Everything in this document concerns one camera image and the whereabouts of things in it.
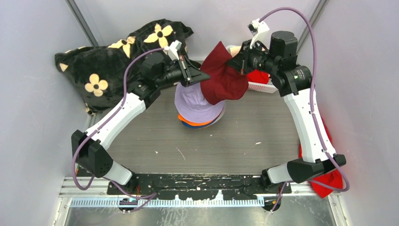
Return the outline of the maroon bucket hat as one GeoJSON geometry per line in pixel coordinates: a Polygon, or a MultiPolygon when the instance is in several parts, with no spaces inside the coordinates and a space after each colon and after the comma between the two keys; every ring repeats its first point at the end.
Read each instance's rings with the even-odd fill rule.
{"type": "Polygon", "coordinates": [[[248,89],[248,80],[227,62],[232,59],[224,44],[220,41],[208,54],[201,65],[201,71],[210,79],[200,83],[204,98],[212,105],[224,100],[239,100],[248,89]]]}

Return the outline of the lilac bucket hat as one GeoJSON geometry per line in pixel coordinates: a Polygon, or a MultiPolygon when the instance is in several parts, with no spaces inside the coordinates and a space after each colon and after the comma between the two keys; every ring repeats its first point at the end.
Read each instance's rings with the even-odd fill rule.
{"type": "Polygon", "coordinates": [[[178,114],[192,122],[207,122],[215,119],[222,111],[224,101],[210,104],[202,93],[200,83],[184,87],[178,83],[175,91],[175,107],[178,114]]]}

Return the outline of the white plastic basket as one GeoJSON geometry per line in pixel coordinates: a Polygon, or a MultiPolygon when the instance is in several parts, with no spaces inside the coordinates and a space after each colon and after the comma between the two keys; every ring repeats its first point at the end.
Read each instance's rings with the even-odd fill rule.
{"type": "Polygon", "coordinates": [[[248,89],[264,93],[275,93],[277,91],[277,88],[272,84],[271,79],[269,79],[269,82],[267,84],[260,84],[248,81],[248,89]]]}

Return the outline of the orange bucket hat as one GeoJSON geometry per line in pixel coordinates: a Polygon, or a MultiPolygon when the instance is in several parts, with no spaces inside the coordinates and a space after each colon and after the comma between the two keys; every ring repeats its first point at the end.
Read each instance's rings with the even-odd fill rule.
{"type": "Polygon", "coordinates": [[[213,120],[211,120],[211,121],[198,123],[198,122],[189,121],[189,120],[185,119],[184,117],[182,117],[180,114],[178,114],[177,117],[178,117],[178,119],[179,119],[180,121],[185,121],[185,122],[187,122],[187,123],[190,124],[190,125],[204,125],[204,124],[210,123],[210,122],[212,122],[212,121],[215,121],[215,119],[217,118],[217,117],[216,117],[215,119],[213,119],[213,120]]]}

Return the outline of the blue bucket hat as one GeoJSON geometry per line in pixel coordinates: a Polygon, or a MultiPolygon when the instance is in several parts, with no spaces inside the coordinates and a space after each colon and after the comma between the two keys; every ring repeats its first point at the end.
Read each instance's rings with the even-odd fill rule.
{"type": "Polygon", "coordinates": [[[215,121],[212,121],[212,122],[207,123],[207,124],[204,124],[204,125],[190,125],[190,124],[188,124],[188,123],[185,122],[185,121],[181,121],[181,123],[182,123],[185,127],[188,127],[188,128],[190,128],[190,129],[203,129],[203,128],[206,128],[206,127],[209,127],[209,126],[215,124],[215,121]]]}

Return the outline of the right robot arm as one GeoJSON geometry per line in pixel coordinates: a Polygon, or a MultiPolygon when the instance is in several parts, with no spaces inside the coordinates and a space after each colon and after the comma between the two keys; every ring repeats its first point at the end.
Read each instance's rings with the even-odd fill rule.
{"type": "Polygon", "coordinates": [[[284,182],[311,181],[346,164],[345,156],[336,153],[323,125],[311,71],[296,62],[297,43],[292,32],[273,32],[269,48],[259,40],[247,40],[228,61],[228,66],[241,74],[253,70],[269,74],[295,123],[302,156],[262,171],[260,185],[269,194],[284,182]]]}

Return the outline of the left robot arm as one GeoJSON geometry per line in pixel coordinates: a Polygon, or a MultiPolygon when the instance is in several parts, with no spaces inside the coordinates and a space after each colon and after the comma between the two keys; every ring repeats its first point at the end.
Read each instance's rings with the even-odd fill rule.
{"type": "Polygon", "coordinates": [[[136,57],[123,76],[123,96],[117,105],[96,125],[82,132],[76,130],[72,140],[72,172],[75,165],[91,173],[92,178],[105,178],[119,185],[125,194],[137,188],[135,173],[117,163],[107,150],[116,136],[160,96],[161,90],[179,83],[190,87],[210,79],[210,75],[191,63],[186,55],[161,48],[136,57]]]}

